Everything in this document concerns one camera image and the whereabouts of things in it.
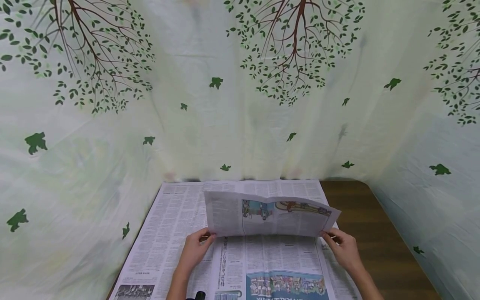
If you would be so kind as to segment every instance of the fabric backdrop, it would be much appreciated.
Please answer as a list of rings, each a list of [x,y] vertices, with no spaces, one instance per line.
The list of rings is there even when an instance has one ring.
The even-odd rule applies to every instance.
[[[162,181],[368,183],[480,298],[475,0],[0,0],[0,290],[106,297]]]

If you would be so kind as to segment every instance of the colorful illustration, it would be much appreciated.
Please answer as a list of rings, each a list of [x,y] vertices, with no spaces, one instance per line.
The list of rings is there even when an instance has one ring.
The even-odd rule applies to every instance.
[[[274,203],[263,203],[253,200],[242,199],[242,213],[244,218],[252,218],[252,215],[261,216],[266,221],[269,216],[273,215]]]
[[[327,210],[326,208],[323,207],[318,207],[312,204],[307,204],[307,203],[300,203],[300,202],[275,202],[275,208],[279,210],[286,210],[287,212],[291,213],[293,211],[301,211],[301,212],[307,212],[307,213],[316,213],[316,214],[321,214],[324,216],[330,216],[332,211]]]
[[[237,300],[241,295],[239,290],[218,291],[215,293],[215,300]]]
[[[247,274],[246,300],[263,299],[328,299],[322,275],[274,271]]]

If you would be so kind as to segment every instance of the folded newspaper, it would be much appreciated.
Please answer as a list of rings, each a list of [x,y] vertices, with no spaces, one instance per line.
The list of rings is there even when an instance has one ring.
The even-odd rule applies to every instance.
[[[340,211],[310,199],[262,197],[237,192],[204,192],[210,232],[218,237],[298,235],[318,237],[329,230]]]
[[[110,300],[166,299],[185,237],[207,227],[204,192],[247,194],[248,197],[240,197],[240,200],[265,203],[267,208],[278,201],[266,199],[302,199],[300,202],[282,199],[280,202],[286,202],[286,205],[279,204],[279,207],[286,210],[277,211],[277,208],[273,208],[267,209],[266,213],[263,204],[260,208],[260,203],[258,206],[253,202],[246,206],[241,201],[239,205],[232,203],[221,215],[223,218],[218,216],[218,220],[212,219],[215,221],[213,226],[217,226],[216,222],[233,219],[233,213],[238,224],[259,218],[260,223],[256,226],[261,227],[261,232],[286,230],[303,234],[300,229],[315,224],[318,227],[312,230],[312,235],[317,236],[320,227],[330,226],[331,220],[325,220],[324,215],[301,211],[307,209],[301,203],[308,204],[310,208],[328,207],[318,180],[163,183],[120,272]],[[329,210],[331,217],[336,210]],[[311,220],[313,216],[322,217],[323,221]],[[269,227],[267,221],[275,224]],[[290,227],[284,228],[286,224],[290,224]],[[218,237],[190,276],[187,297],[194,298],[199,290],[206,292],[205,300],[361,299],[352,279],[338,265],[325,241],[298,234]]]

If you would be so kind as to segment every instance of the hand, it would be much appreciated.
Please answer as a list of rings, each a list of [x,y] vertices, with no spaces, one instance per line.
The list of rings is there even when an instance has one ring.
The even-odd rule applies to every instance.
[[[338,263],[347,272],[351,274],[364,269],[357,249],[357,241],[353,236],[332,228],[328,232],[322,232],[322,237],[332,249]]]
[[[177,266],[179,272],[190,275],[193,269],[202,261],[205,253],[207,253],[208,248],[213,244],[216,237],[215,234],[212,234],[201,244],[200,238],[207,234],[209,234],[208,228],[203,228],[187,236]]]

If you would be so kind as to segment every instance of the tree print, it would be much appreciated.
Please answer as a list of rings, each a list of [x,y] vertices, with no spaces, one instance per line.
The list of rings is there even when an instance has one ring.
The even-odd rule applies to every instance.
[[[448,26],[430,30],[428,36],[439,38],[442,55],[424,67],[436,82],[439,93],[450,109],[448,115],[457,123],[476,124],[480,109],[480,16],[475,0],[445,0],[443,12]]]
[[[345,164],[342,165],[342,167],[350,169],[350,167],[353,167],[355,164],[350,163],[349,160]]]
[[[392,78],[392,80],[390,80],[389,83],[387,83],[387,84],[384,85],[384,88],[389,88],[390,91],[391,91],[391,90],[393,90],[393,88],[396,87],[396,85],[399,84],[400,82],[402,82],[401,79]]]
[[[28,148],[28,153],[30,155],[33,155],[33,153],[36,153],[38,152],[38,148],[40,149],[43,149],[43,150],[48,150],[47,149],[47,142],[44,140],[45,138],[45,133],[44,132],[41,132],[41,133],[34,133],[30,136],[27,136],[25,138],[25,142],[27,143],[27,145],[29,145],[30,147]]]
[[[216,87],[216,89],[220,89],[220,85],[222,84],[223,79],[220,77],[212,77],[212,82],[209,84],[209,87]]]
[[[127,223],[125,228],[122,228],[122,240],[127,237],[127,234],[130,232],[130,222]]]
[[[20,223],[28,223],[27,215],[25,214],[25,209],[23,208],[7,221],[7,224],[11,226],[11,232],[15,232],[15,230],[20,227]]]
[[[256,89],[279,104],[292,106],[312,86],[325,86],[320,69],[335,67],[357,39],[365,13],[354,0],[227,0],[246,53],[243,69],[257,80]]]
[[[15,57],[37,78],[58,77],[56,105],[72,99],[93,114],[118,113],[152,89],[143,77],[155,55],[131,0],[3,0],[0,11],[7,14],[5,21],[26,32],[0,32],[0,40],[15,46],[16,53],[1,57],[1,69],[6,71],[5,62]],[[66,61],[52,61],[52,51]]]
[[[438,164],[436,166],[430,166],[429,168],[435,171],[435,176],[452,174],[452,172],[450,172],[450,170],[442,164]]]
[[[415,252],[418,253],[418,254],[425,253],[425,252],[423,252],[423,250],[420,249],[420,247],[418,247],[418,246],[413,246],[413,251],[415,251]]]
[[[226,164],[223,164],[223,166],[220,168],[220,170],[228,172],[228,170],[230,170],[231,167],[232,166],[227,166]]]
[[[150,144],[150,146],[153,144],[153,140],[155,139],[154,136],[146,136],[144,137],[144,142],[143,144],[146,145],[147,143]]]
[[[287,142],[290,142],[295,135],[297,135],[297,133],[296,133],[296,132],[292,132],[292,133],[288,136]]]

